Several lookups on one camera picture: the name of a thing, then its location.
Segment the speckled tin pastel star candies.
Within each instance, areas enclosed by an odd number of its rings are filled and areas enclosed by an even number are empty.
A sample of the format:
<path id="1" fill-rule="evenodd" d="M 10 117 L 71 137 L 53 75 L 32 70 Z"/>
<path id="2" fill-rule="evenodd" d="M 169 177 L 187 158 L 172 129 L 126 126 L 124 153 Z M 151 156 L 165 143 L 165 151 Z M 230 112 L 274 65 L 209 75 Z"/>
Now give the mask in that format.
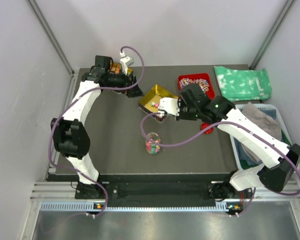
<path id="1" fill-rule="evenodd" d="M 157 122 L 162 123 L 167 116 L 172 115 L 165 115 L 163 117 L 159 116 L 158 108 L 159 102 L 162 98 L 175 98 L 179 99 L 176 95 L 172 94 L 167 89 L 163 88 L 162 86 L 156 84 L 154 87 L 150 89 L 138 102 L 138 107 L 146 114 L 158 113 L 152 115 L 151 117 L 155 119 Z"/>

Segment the clear glass jar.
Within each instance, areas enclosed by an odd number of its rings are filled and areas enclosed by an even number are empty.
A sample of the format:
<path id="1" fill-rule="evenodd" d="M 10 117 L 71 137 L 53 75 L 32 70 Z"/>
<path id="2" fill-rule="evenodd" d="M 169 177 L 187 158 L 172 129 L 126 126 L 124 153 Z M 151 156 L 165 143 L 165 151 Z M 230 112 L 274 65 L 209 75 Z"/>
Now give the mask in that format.
<path id="1" fill-rule="evenodd" d="M 161 147 L 157 145 L 161 143 L 161 139 L 155 132 L 148 133 L 147 137 L 150 140 L 145 140 L 145 149 L 150 155 L 156 155 L 161 150 Z"/>

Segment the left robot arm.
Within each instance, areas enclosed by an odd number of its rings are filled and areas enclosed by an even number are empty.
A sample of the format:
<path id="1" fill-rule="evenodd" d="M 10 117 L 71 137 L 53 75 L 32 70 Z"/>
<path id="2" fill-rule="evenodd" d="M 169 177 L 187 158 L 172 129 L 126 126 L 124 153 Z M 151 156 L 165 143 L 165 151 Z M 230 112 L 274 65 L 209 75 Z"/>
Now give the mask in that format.
<path id="1" fill-rule="evenodd" d="M 83 74 L 68 109 L 61 117 L 51 121 L 55 150 L 72 164 L 79 176 L 79 186 L 95 199 L 103 194 L 104 187 L 97 182 L 100 173 L 89 155 L 91 141 L 85 129 L 85 121 L 103 90 L 111 90 L 128 98 L 143 95 L 137 78 L 128 68 L 133 62 L 132 57 L 121 53 L 117 63 L 119 69 L 114 70 L 111 57 L 97 55 L 90 71 Z"/>

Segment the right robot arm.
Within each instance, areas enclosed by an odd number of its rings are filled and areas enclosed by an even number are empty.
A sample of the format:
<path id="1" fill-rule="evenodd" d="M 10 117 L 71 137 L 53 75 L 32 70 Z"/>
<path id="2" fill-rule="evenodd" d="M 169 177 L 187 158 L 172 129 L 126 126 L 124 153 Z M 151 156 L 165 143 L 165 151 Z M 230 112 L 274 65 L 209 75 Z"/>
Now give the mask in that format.
<path id="1" fill-rule="evenodd" d="M 181 88 L 179 95 L 178 119 L 200 119 L 217 127 L 237 139 L 262 162 L 249 169 L 234 171 L 219 184 L 227 197 L 235 198 L 241 191 L 258 187 L 286 194 L 283 189 L 298 170 L 300 145 L 288 145 L 276 139 L 249 120 L 228 99 L 221 95 L 210 99 L 196 83 Z"/>

